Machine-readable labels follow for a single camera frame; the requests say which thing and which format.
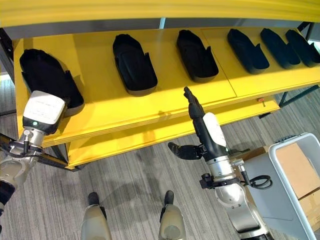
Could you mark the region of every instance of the cardboard box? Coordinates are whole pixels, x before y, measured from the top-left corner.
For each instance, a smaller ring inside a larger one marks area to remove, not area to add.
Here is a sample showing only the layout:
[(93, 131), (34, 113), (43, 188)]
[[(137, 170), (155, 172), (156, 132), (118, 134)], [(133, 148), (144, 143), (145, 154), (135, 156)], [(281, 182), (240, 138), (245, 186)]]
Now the cardboard box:
[(318, 174), (298, 144), (279, 148), (275, 154), (298, 199), (320, 187)]
[(299, 203), (308, 219), (312, 230), (320, 229), (320, 189), (299, 200)]

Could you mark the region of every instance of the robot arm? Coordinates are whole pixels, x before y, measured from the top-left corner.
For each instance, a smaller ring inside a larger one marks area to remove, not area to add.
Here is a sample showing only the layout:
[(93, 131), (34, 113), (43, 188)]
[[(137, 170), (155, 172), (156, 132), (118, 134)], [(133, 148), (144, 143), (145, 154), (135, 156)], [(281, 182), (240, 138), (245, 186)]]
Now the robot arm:
[(227, 144), (220, 125), (212, 113), (204, 112), (197, 98), (189, 88), (184, 88), (184, 96), (189, 102), (189, 115), (201, 145), (178, 146), (173, 142), (168, 144), (170, 150), (179, 158), (197, 160), (204, 158), (210, 174), (202, 175), (200, 184), (203, 189), (215, 189), (217, 200), (225, 208), (229, 219), (242, 240), (273, 240), (269, 229), (258, 213), (258, 210), (247, 200), (245, 189), (236, 176), (234, 167), (238, 167), (245, 185), (265, 189), (272, 185), (270, 177), (262, 184), (256, 184), (255, 179), (249, 180), (243, 161), (231, 163), (228, 157)]
[(9, 143), (9, 149), (1, 146), (7, 157), (0, 162), (0, 216), (43, 153), (45, 135), (56, 132), (65, 110), (66, 103), (59, 97), (42, 91), (31, 94), (23, 113), (23, 134), (18, 141)]

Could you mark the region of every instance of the gray plastic bin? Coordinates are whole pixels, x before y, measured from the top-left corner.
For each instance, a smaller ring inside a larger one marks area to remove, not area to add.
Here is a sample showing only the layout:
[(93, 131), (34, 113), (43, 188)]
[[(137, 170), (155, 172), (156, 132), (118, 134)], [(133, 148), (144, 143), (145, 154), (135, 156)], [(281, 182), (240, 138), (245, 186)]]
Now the gray plastic bin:
[(320, 176), (320, 143), (311, 133), (303, 133), (272, 145), (268, 153), (244, 162), (249, 178), (270, 175), (273, 186), (266, 190), (248, 187), (265, 223), (272, 229), (301, 240), (316, 240), (307, 217), (281, 167), (276, 150), (297, 143)]

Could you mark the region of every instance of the yellow shelf top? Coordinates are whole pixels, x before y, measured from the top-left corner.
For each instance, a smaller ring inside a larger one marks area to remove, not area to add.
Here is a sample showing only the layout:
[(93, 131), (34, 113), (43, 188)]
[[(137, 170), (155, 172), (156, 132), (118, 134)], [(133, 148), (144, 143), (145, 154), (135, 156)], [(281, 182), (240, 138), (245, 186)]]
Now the yellow shelf top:
[[(265, 106), (256, 100), (211, 109), (221, 125), (279, 109), (273, 97), (265, 98)], [(69, 166), (92, 162), (138, 148), (150, 146), (194, 133), (189, 116), (177, 117), (145, 126), (72, 141), (68, 149)]]
[[(200, 29), (192, 31), (208, 46)], [(130, 34), (150, 54), (158, 85), (147, 96), (129, 95), (122, 83), (112, 48), (116, 35), (121, 33)], [(23, 130), (22, 115), (29, 97), (19, 63), (24, 49), (44, 50), (63, 63), (71, 71), (85, 102), (80, 113), (63, 119), (58, 131), (44, 139), (44, 147), (186, 115), (185, 86), (205, 106), (236, 97), (219, 66), (219, 74), (208, 83), (190, 80), (176, 47), (178, 33), (178, 29), (109, 31), (17, 40), (14, 75), (19, 132)]]
[[(254, 45), (260, 43), (261, 49), (270, 63), (270, 67), (263, 73), (250, 74), (241, 65), (233, 49), (228, 43), (227, 35), (230, 27), (204, 28), (202, 30), (207, 42), (211, 46), (220, 66), (238, 97), (265, 95), (271, 92), (281, 92), (284, 89), (304, 87), (320, 82), (320, 65), (307, 67), (301, 62), (293, 69), (283, 69), (271, 55), (263, 43), (260, 32), (262, 27), (233, 27), (246, 34)], [(285, 43), (288, 28), (270, 28), (276, 32)]]
[(319, 0), (2, 0), (0, 27), (102, 19), (256, 18), (320, 22)]
[[(206, 108), (217, 108), (294, 88), (320, 83), (320, 66), (312, 68), (301, 63), (293, 70), (282, 69), (264, 44), (261, 48), (270, 67), (261, 74), (245, 71), (227, 42), (229, 28), (190, 28), (205, 46), (211, 46), (219, 74), (210, 82), (190, 80), (176, 41), (180, 29), (109, 31), (33, 37), (14, 42), (14, 73), (19, 133), (22, 115), (28, 101), (18, 59), (24, 49), (42, 49), (69, 69), (81, 92), (85, 106), (75, 116), (62, 120), (58, 131), (45, 137), (43, 146), (71, 142), (124, 129), (186, 116), (188, 105), (183, 87), (190, 87)], [(239, 28), (261, 43), (261, 27)], [(281, 36), (288, 28), (273, 28)], [(126, 33), (137, 39), (149, 52), (158, 78), (156, 91), (143, 97), (129, 95), (117, 71), (112, 44), (116, 35)]]

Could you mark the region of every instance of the robot forearm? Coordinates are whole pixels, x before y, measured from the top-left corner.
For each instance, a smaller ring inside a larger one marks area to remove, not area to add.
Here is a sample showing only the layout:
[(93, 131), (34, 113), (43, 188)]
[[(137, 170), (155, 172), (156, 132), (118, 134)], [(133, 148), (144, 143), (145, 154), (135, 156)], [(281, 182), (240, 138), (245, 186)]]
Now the robot forearm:
[(45, 133), (26, 129), (18, 141), (10, 144), (8, 156), (0, 162), (0, 215), (15, 190), (27, 179), (30, 169), (42, 154)]

